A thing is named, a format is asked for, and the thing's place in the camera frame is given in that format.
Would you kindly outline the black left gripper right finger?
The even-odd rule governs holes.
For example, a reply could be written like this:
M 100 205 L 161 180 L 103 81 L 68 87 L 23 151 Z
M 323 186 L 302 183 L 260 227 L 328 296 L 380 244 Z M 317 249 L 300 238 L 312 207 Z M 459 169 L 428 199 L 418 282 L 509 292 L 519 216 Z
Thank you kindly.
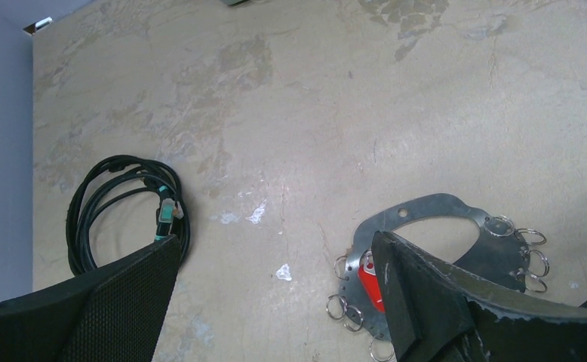
M 510 290 L 391 232 L 372 251 L 399 361 L 587 361 L 587 302 Z

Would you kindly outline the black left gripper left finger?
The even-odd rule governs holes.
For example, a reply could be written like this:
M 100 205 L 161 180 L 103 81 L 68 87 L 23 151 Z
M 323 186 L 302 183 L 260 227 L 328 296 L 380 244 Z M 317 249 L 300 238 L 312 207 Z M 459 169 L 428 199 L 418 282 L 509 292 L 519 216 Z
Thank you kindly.
M 0 361 L 151 361 L 180 260 L 170 236 L 0 302 Z

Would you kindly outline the silver metal key holder plate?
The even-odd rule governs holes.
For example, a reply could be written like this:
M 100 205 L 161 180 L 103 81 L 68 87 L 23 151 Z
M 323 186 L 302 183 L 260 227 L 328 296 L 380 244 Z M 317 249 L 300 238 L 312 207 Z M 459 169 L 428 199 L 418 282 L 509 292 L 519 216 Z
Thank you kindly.
M 478 239 L 454 262 L 456 267 L 516 292 L 527 291 L 527 279 L 542 284 L 549 273 L 549 261 L 537 249 L 547 242 L 541 232 L 517 229 L 508 217 L 491 216 L 454 195 L 427 195 L 384 210 L 357 227 L 352 249 L 336 260 L 345 265 L 343 271 L 335 272 L 341 280 L 340 289 L 327 300 L 336 300 L 341 311 L 330 318 L 342 321 L 353 333 L 366 330 L 373 341 L 381 342 L 391 341 L 392 328 L 403 327 L 408 332 L 402 337 L 407 351 L 421 360 L 443 350 L 449 337 L 468 332 L 469 311 L 451 292 L 428 281 L 425 271 L 401 262 L 400 270 L 414 275 L 400 281 L 399 305 L 383 300 L 384 314 L 372 306 L 358 278 L 361 256 L 371 250 L 375 232 L 393 232 L 412 222 L 435 218 L 465 219 L 478 227 Z

